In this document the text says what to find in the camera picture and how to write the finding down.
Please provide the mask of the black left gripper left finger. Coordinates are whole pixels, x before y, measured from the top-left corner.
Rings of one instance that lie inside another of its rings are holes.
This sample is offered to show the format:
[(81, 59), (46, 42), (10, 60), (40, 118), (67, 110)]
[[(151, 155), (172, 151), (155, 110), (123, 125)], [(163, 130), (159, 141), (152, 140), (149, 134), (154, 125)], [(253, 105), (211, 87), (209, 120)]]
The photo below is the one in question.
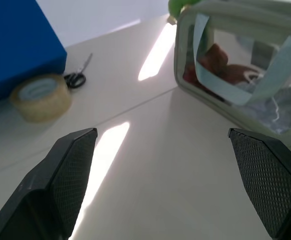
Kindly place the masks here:
[(96, 128), (59, 138), (0, 210), (0, 240), (67, 240), (88, 186)]

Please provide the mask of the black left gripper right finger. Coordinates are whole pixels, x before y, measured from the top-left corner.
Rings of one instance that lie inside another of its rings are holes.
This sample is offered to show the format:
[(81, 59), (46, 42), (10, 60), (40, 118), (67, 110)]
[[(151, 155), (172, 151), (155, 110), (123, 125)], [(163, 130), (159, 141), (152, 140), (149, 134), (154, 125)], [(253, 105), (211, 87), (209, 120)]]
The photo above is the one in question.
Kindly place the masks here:
[(244, 189), (273, 240), (291, 240), (291, 151), (280, 140), (230, 128)]

